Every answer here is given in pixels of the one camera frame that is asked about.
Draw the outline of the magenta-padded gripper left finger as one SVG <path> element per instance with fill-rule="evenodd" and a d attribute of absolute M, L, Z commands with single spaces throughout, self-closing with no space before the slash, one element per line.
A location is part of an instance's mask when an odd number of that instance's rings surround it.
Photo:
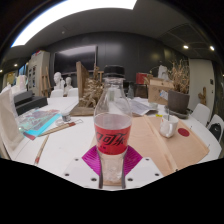
<path fill-rule="evenodd" d="M 82 157 L 75 157 L 63 177 L 84 188 L 101 189 L 101 161 L 97 148 L 93 146 Z"/>

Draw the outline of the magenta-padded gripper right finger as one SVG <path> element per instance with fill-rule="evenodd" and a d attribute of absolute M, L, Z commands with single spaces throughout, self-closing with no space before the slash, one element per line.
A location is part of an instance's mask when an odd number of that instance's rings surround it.
<path fill-rule="evenodd" d="M 128 147 L 123 160 L 122 188 L 143 187 L 163 177 L 149 157 L 142 157 L 134 148 Z"/>

